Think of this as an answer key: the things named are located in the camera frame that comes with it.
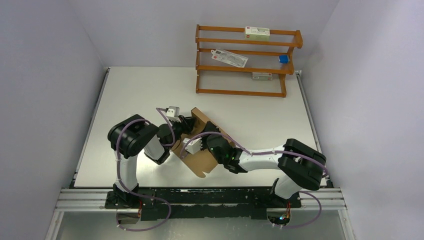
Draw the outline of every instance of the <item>wooden shelf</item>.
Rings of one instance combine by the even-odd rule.
[[[223,38],[210,38],[210,37],[200,37],[200,31],[215,31],[215,32],[234,32],[238,39],[223,39]],[[223,27],[223,26],[196,26],[195,42],[197,44],[197,54],[196,54],[196,70],[197,70],[197,81],[196,81],[196,93],[205,93],[205,94],[230,94],[230,95],[248,95],[248,96],[265,96],[265,97],[286,97],[286,85],[285,79],[286,74],[292,75],[295,72],[293,65],[293,51],[295,48],[300,49],[303,46],[303,39],[301,32],[299,30],[289,31],[289,30],[270,30],[270,38],[273,35],[286,35],[292,36],[291,41],[250,41],[244,40],[244,31],[243,27]],[[223,44],[242,44],[242,45],[263,45],[263,46],[280,46],[288,47],[287,52],[271,52],[271,51],[251,51],[251,50],[235,50],[235,49],[224,49],[226,51],[240,54],[240,55],[252,55],[252,56],[263,56],[263,57],[278,57],[281,55],[287,55],[289,62],[287,64],[281,64],[279,68],[275,67],[235,67],[235,66],[219,66],[213,64],[201,64],[201,53],[210,53],[211,50],[215,48],[201,48],[202,42],[205,43],[223,43]],[[200,81],[200,71],[227,71],[227,72],[258,72],[258,73],[272,73],[278,74],[281,93],[275,92],[254,92],[254,91],[229,91],[229,90],[216,90],[216,89],[201,89],[199,88]]]

